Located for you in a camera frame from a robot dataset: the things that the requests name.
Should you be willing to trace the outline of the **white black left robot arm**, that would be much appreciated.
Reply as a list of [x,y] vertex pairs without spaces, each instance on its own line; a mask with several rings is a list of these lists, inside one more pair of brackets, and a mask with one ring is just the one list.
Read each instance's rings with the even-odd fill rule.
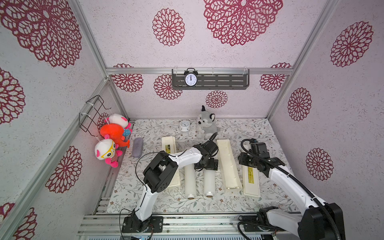
[[160,151],[144,170],[144,189],[133,216],[141,222],[148,220],[159,193],[171,183],[177,170],[198,164],[203,168],[215,163],[214,156],[219,148],[213,141],[194,145],[181,153],[170,155]]

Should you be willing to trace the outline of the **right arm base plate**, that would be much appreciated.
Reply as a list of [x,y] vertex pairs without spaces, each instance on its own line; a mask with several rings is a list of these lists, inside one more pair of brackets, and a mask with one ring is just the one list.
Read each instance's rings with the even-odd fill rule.
[[266,223],[263,218],[258,215],[240,215],[238,219],[240,222],[243,222],[242,226],[246,232],[282,231],[281,228]]

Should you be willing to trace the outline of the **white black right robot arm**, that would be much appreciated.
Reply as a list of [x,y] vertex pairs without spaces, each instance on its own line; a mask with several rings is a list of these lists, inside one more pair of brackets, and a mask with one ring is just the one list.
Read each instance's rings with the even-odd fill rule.
[[278,207],[261,208],[255,215],[240,216],[245,231],[286,231],[301,240],[344,240],[346,238],[342,209],[316,196],[292,175],[279,158],[240,153],[241,165],[256,168],[277,184],[296,204],[299,213],[288,213]]

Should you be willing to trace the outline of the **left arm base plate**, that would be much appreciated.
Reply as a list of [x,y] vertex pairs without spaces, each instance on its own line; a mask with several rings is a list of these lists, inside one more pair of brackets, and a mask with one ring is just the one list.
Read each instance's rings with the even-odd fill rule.
[[163,217],[150,217],[145,221],[134,215],[124,218],[122,233],[161,233],[163,231]]

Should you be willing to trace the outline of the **cream dispenser bottom tray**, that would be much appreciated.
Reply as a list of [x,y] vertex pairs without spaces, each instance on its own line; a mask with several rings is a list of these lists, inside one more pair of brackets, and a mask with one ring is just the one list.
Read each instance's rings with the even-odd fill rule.
[[226,190],[240,190],[243,188],[237,164],[233,155],[230,140],[217,140],[219,148],[219,166]]

